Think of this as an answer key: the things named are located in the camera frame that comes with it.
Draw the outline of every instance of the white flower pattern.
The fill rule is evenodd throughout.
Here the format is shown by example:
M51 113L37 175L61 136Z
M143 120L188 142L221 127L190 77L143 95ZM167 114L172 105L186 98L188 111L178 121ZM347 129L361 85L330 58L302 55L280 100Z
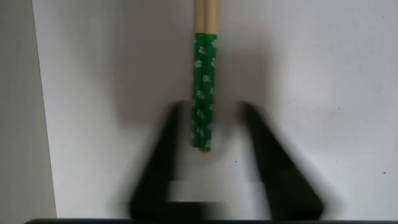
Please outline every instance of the white flower pattern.
M199 47L199 53L206 54L206 49L202 46Z
M208 75L204 75L203 82L209 82L209 81L210 81L210 77Z
M212 46L213 46L214 48L217 48L217 40L213 40L213 41L211 42L211 44L212 44Z
M195 68L200 68L201 67L201 60L196 60L194 65L195 65Z

